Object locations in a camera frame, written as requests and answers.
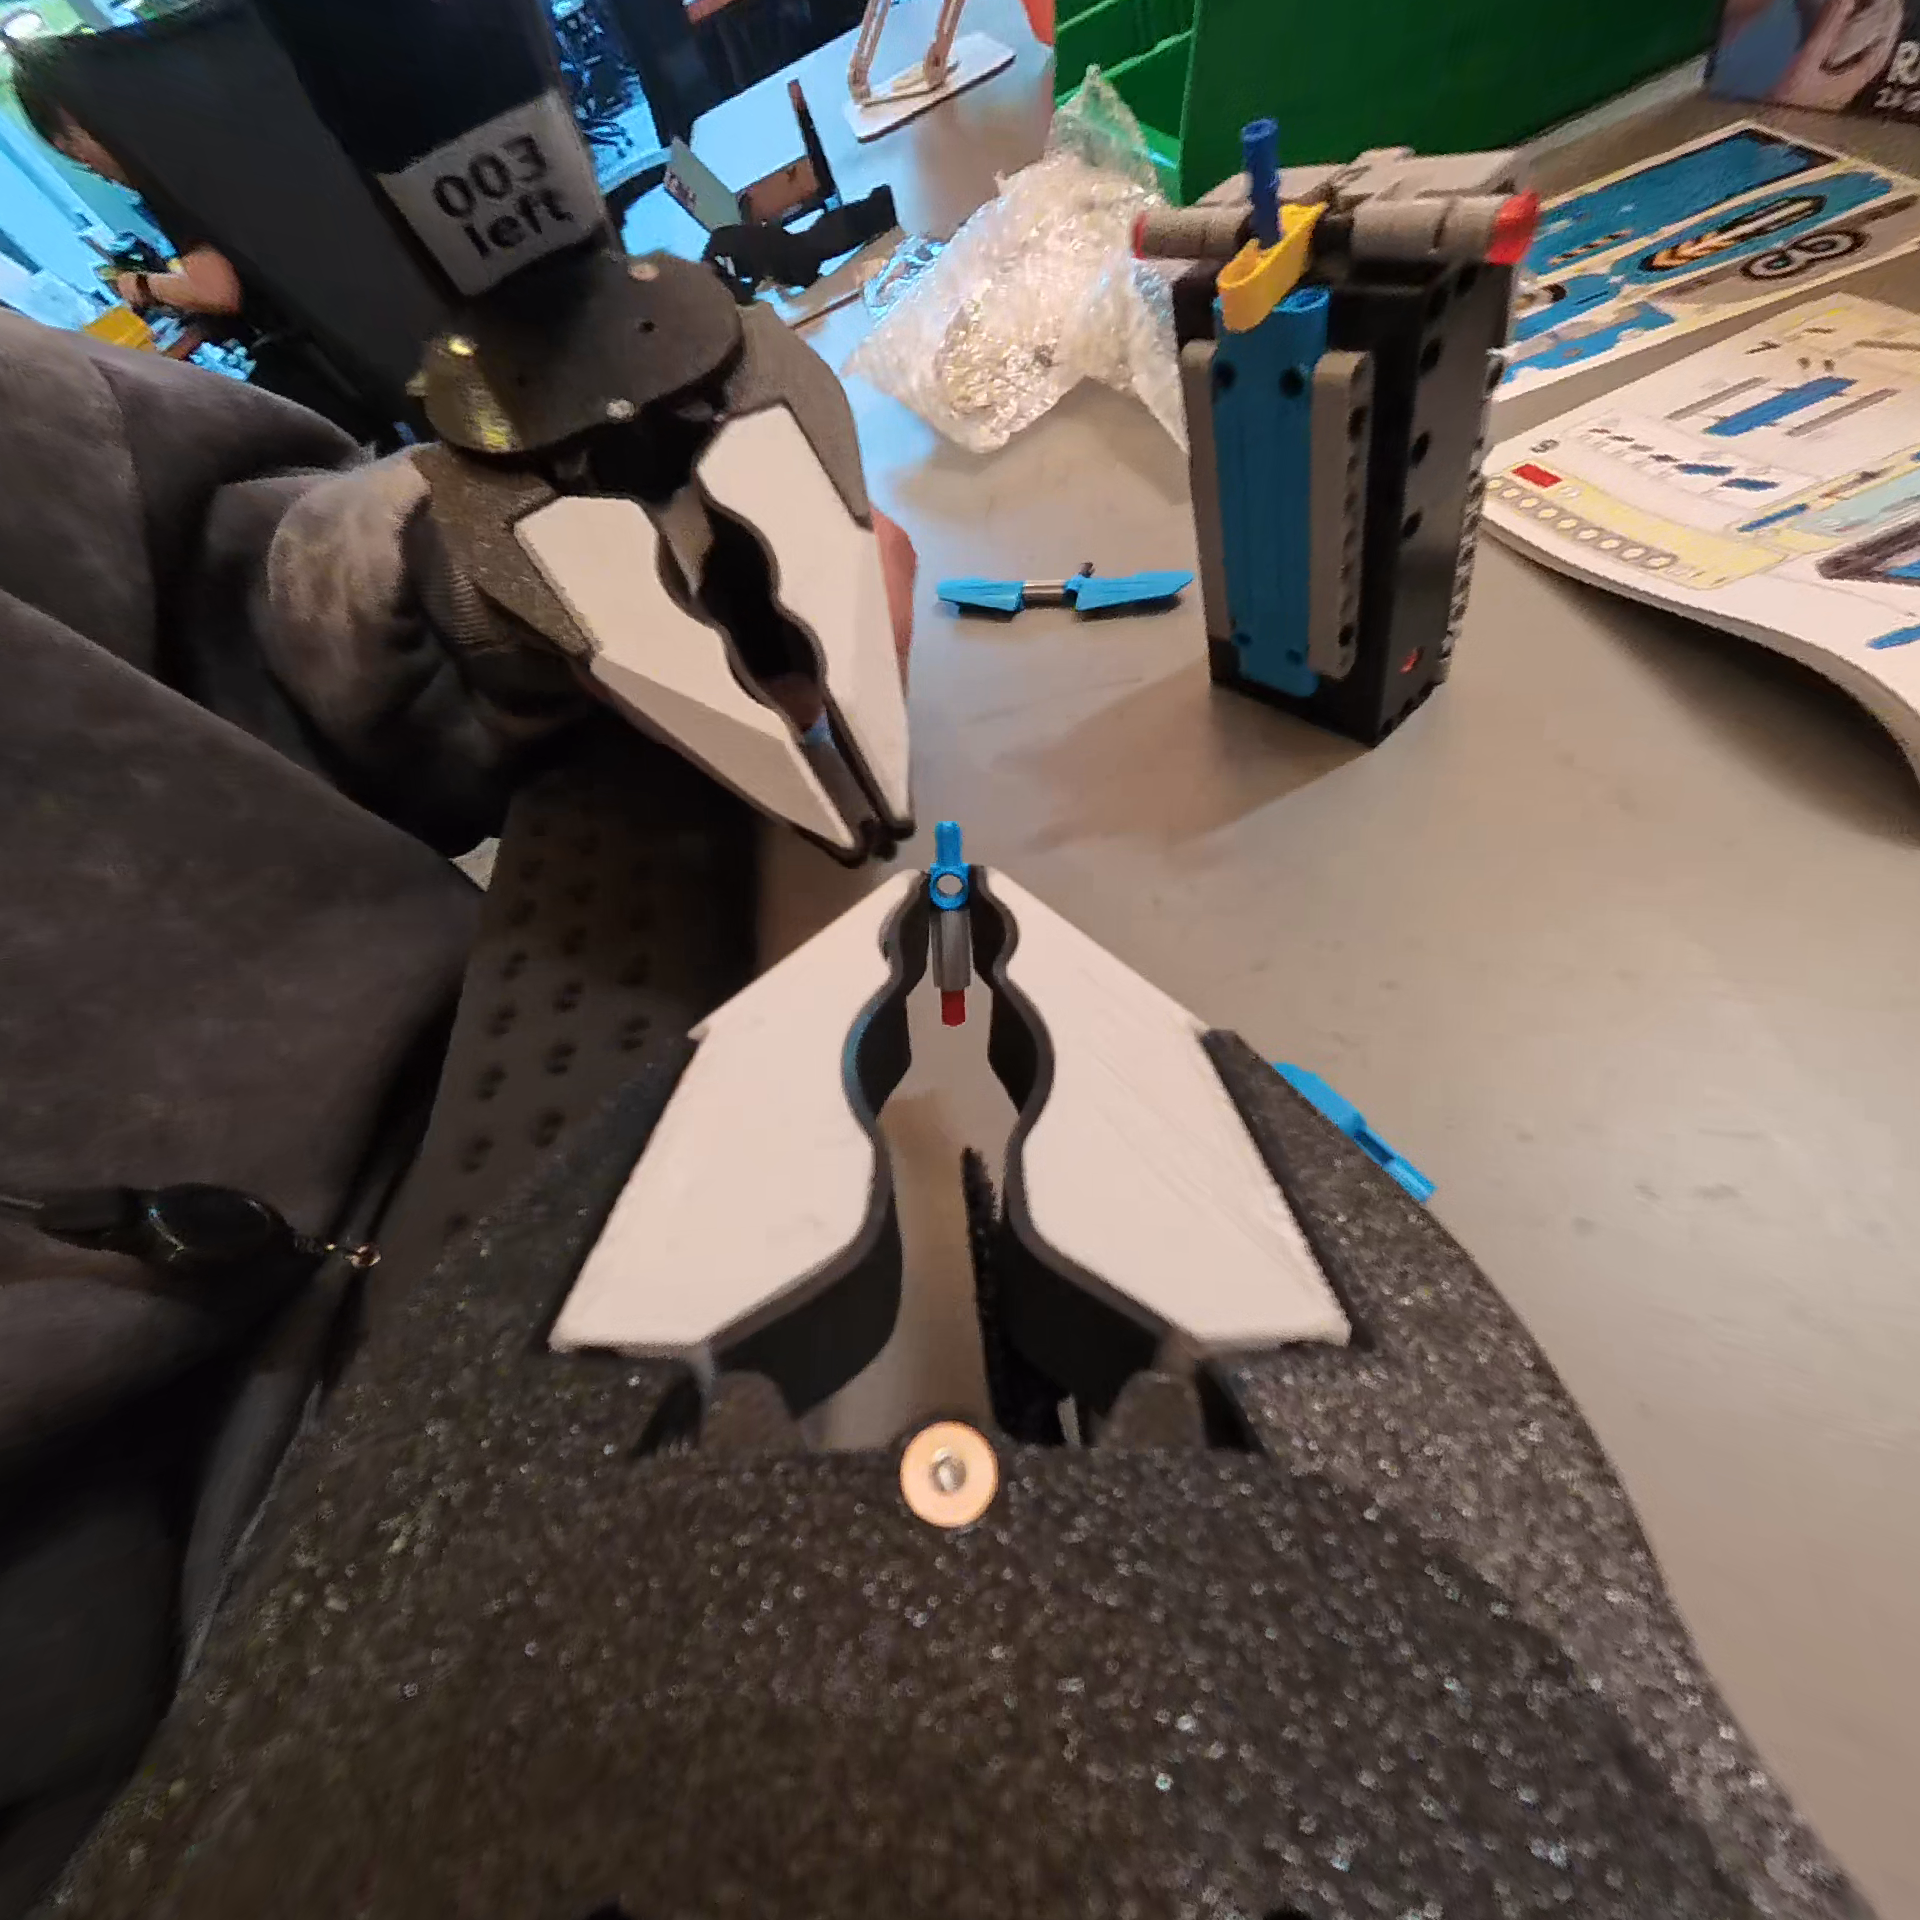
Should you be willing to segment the black perforated panel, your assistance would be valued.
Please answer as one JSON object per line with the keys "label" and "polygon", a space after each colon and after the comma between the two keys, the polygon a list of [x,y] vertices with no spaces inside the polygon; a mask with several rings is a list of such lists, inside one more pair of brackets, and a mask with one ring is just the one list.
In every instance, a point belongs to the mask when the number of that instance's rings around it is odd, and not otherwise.
{"label": "black perforated panel", "polygon": [[537,765],[496,843],[376,1281],[421,1281],[674,1061],[754,972],[758,877],[758,815],[616,721]]}

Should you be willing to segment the black phone stand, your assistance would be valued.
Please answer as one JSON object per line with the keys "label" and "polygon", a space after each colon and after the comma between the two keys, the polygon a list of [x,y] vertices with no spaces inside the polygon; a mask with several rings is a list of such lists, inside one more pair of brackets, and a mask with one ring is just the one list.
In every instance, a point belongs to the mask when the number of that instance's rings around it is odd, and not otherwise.
{"label": "black phone stand", "polygon": [[743,188],[728,188],[684,137],[665,148],[663,188],[704,228],[702,260],[738,305],[820,295],[845,267],[858,267],[862,287],[902,230],[887,182],[862,198],[842,194],[799,83],[786,84],[786,101],[801,154]]}

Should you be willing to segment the blue grey axle assembly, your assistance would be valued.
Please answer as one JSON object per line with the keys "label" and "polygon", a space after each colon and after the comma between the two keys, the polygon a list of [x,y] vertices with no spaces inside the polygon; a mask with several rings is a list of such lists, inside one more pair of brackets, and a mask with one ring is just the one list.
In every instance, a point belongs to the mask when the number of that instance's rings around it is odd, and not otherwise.
{"label": "blue grey axle assembly", "polygon": [[1021,583],[1016,607],[1021,613],[1064,607],[1076,617],[1118,617],[1172,607],[1190,585],[1192,573],[1178,569],[1100,573],[1081,567],[1061,581]]}

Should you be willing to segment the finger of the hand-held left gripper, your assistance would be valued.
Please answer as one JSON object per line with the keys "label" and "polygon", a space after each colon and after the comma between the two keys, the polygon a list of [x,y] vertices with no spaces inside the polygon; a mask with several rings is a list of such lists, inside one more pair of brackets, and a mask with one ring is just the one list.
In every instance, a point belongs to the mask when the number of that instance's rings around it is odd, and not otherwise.
{"label": "finger of the hand-held left gripper", "polygon": [[583,638],[588,681],[623,718],[832,858],[878,855],[878,818],[832,740],[816,653],[775,597],[775,619],[799,638],[799,693],[818,705],[810,722],[751,677],[713,614],[670,589],[658,527],[639,502],[559,495],[521,516],[511,538]]}
{"label": "finger of the hand-held left gripper", "polygon": [[696,467],[713,508],[764,547],[778,611],[807,635],[832,740],[896,841],[911,836],[909,726],[873,527],[782,405],[728,419]]}

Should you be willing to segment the robot kit box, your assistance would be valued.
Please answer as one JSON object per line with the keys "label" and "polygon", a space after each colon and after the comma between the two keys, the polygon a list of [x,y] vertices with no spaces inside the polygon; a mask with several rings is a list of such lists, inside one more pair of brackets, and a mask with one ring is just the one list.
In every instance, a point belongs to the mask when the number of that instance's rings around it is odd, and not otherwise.
{"label": "robot kit box", "polygon": [[1709,97],[1744,105],[1917,122],[1916,2],[1726,2]]}

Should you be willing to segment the black office chair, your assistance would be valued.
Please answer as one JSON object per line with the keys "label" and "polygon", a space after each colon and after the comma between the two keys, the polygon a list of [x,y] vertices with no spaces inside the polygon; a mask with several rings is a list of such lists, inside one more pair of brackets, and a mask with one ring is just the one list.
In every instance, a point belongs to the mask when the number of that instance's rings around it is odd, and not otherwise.
{"label": "black office chair", "polygon": [[64,97],[362,402],[425,428],[410,385],[445,302],[252,4],[81,34],[64,57]]}

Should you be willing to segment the blue sticker sheet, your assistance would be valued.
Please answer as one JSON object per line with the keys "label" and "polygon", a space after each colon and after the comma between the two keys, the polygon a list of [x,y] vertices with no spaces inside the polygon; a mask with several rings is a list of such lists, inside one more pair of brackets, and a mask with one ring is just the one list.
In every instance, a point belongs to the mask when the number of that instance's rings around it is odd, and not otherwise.
{"label": "blue sticker sheet", "polygon": [[1916,252],[1917,181],[1738,122],[1541,205],[1500,398]]}

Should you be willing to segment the clear plastic bag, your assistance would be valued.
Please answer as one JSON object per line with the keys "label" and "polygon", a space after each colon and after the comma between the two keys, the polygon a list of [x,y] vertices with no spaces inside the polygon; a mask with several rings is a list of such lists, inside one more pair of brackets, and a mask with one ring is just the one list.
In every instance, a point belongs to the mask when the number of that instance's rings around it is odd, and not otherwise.
{"label": "clear plastic bag", "polygon": [[842,372],[973,455],[1084,385],[1140,402],[1185,447],[1169,281],[1133,244],[1135,218],[1164,207],[1133,107],[1089,63],[1037,159],[918,265],[897,249]]}

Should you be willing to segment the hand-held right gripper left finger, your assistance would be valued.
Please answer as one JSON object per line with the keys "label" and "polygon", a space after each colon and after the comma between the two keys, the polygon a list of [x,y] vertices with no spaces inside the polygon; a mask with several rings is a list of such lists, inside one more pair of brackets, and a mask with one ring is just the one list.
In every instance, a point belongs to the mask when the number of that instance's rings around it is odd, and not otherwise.
{"label": "hand-held right gripper left finger", "polygon": [[689,1028],[693,1053],[549,1333],[828,1398],[894,1333],[878,1114],[909,1062],[927,885],[901,871]]}

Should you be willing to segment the person's left forearm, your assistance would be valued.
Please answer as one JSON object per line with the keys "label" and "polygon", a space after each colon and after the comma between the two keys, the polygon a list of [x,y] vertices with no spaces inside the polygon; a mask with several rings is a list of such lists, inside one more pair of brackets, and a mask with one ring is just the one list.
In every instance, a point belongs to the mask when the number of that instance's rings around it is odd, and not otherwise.
{"label": "person's left forearm", "polygon": [[584,722],[583,675],[473,585],[414,455],[284,475],[270,502],[248,611],[320,765],[445,858],[473,853]]}

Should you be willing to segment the white table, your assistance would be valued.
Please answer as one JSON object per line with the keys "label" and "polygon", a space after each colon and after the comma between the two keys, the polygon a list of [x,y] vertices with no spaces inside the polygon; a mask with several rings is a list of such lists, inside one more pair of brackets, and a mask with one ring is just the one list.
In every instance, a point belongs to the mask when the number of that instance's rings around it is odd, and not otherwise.
{"label": "white table", "polygon": [[[936,9],[890,4],[873,62],[874,83],[888,81],[927,45]],[[890,244],[902,238],[946,239],[982,202],[999,194],[1004,175],[1040,155],[1052,117],[1052,49],[1033,34],[1024,4],[972,2],[959,26],[961,37],[972,31],[1006,45],[1008,66],[873,142],[862,142],[848,122],[854,15],[845,31],[704,111],[686,137],[687,154],[728,189],[797,159],[804,142],[789,103],[789,84],[797,83],[842,198],[857,202],[888,185],[897,218]],[[632,254],[696,258],[706,230],[658,185],[636,198],[622,239]],[[822,345],[833,332],[857,332],[871,318],[862,302],[862,265],[887,258],[887,252],[873,247],[822,277],[820,287],[796,297],[768,295],[765,305]]]}

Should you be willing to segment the person's left hand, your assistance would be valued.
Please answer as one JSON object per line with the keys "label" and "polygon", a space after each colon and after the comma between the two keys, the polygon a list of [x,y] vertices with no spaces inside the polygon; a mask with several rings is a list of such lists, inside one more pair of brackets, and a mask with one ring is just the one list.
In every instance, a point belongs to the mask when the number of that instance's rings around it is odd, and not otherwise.
{"label": "person's left hand", "polygon": [[918,550],[908,531],[882,510],[873,510],[871,527],[880,550],[880,575],[884,604],[894,629],[896,663],[901,681],[908,681],[909,650],[914,641],[914,613],[918,595]]}

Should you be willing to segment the grey desk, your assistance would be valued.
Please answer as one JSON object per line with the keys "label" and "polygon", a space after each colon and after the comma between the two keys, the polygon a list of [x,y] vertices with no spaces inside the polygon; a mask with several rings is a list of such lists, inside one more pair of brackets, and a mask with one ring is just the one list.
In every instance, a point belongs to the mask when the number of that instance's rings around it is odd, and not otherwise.
{"label": "grey desk", "polygon": [[1190,562],[1084,387],[976,459],[848,389],[918,549],[918,820],[1426,1178],[1631,1494],[1735,1717],[1916,1916],[1916,783],[1825,681],[1478,550],[1370,753],[1209,684],[1192,604],[1013,625],[953,573]]}

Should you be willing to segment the green plastic bin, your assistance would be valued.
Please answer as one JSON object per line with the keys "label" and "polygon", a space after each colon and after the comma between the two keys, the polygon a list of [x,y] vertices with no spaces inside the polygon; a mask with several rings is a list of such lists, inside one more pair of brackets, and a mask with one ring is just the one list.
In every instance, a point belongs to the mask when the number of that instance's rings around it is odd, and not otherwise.
{"label": "green plastic bin", "polygon": [[1053,97],[1096,69],[1169,202],[1241,170],[1269,117],[1284,163],[1513,148],[1706,50],[1718,2],[1025,4]]}

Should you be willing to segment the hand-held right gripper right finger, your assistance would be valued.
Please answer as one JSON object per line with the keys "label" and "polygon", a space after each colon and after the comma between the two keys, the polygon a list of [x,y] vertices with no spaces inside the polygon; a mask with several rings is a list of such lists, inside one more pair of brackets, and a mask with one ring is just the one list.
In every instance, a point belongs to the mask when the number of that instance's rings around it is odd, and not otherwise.
{"label": "hand-held right gripper right finger", "polygon": [[976,873],[976,972],[1015,1110],[994,1250],[1013,1351],[1116,1398],[1164,1351],[1345,1348],[1353,1322],[1209,1050],[1225,1035],[1004,871]]}

